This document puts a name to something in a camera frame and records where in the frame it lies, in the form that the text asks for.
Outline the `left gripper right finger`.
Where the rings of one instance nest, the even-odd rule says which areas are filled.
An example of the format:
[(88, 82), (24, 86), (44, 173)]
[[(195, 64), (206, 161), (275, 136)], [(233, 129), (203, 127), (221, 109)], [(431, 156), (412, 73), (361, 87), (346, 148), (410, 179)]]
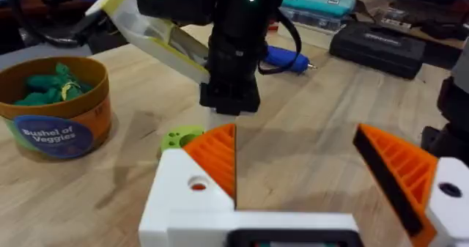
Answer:
[(468, 245), (468, 165), (436, 157), (371, 125), (353, 145), (392, 206), (413, 246)]

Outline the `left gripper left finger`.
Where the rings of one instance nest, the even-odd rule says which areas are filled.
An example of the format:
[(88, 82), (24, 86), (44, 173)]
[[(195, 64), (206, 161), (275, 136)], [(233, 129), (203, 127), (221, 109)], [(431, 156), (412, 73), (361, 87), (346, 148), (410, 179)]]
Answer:
[(161, 157), (141, 228), (164, 228), (172, 212), (232, 210), (235, 206), (236, 126), (183, 126), (162, 140)]

